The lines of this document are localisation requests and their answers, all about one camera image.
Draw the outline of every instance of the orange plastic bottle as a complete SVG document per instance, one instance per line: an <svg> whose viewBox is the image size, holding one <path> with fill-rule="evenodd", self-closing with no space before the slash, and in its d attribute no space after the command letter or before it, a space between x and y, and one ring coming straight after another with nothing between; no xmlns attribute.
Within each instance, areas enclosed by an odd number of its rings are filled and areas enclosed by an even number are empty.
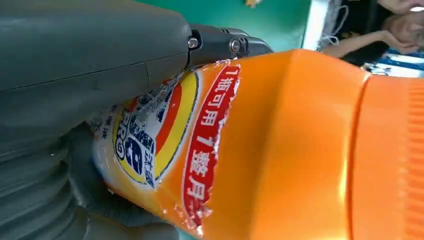
<svg viewBox="0 0 424 240"><path fill-rule="evenodd" d="M205 240L424 239L422 80L294 50L163 89L96 134L97 167L133 203Z"/></svg>

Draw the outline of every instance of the red label banner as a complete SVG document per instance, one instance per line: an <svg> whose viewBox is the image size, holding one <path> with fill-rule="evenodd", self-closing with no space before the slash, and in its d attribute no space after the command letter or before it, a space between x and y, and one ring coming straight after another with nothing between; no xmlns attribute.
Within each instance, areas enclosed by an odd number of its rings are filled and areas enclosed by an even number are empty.
<svg viewBox="0 0 424 240"><path fill-rule="evenodd" d="M221 129L236 96L240 66L226 66L213 82L200 108L188 150L183 180L184 208L196 226L210 210L205 207L214 181Z"/></svg>

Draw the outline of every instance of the person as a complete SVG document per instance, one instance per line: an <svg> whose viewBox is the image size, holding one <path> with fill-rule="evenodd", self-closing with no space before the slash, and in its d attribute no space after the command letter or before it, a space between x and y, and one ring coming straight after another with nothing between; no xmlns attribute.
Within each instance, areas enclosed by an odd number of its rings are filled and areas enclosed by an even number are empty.
<svg viewBox="0 0 424 240"><path fill-rule="evenodd" d="M424 0L343 0L336 26L337 42L324 54L362 66L377 61L389 48L401 54L424 47Z"/></svg>

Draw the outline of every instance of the metal screw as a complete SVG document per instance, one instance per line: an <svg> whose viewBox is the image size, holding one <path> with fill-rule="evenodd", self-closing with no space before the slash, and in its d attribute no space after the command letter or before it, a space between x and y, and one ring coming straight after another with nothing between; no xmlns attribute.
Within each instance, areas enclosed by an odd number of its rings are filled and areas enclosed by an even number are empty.
<svg viewBox="0 0 424 240"><path fill-rule="evenodd" d="M237 39L231 39L229 41L229 49L231 52L238 52L240 49L240 42Z"/></svg>
<svg viewBox="0 0 424 240"><path fill-rule="evenodd" d="M188 48L189 49L197 48L198 45L199 45L199 41L196 38L192 37L188 40Z"/></svg>

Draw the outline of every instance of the green surface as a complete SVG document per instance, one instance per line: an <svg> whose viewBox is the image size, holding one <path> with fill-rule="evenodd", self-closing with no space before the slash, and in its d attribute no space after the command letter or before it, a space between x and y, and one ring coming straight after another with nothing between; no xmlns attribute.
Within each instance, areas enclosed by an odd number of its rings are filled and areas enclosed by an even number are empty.
<svg viewBox="0 0 424 240"><path fill-rule="evenodd" d="M238 28L266 41L274 51L300 48L309 0L263 0L256 8L244 0L139 0L172 9L191 24Z"/></svg>

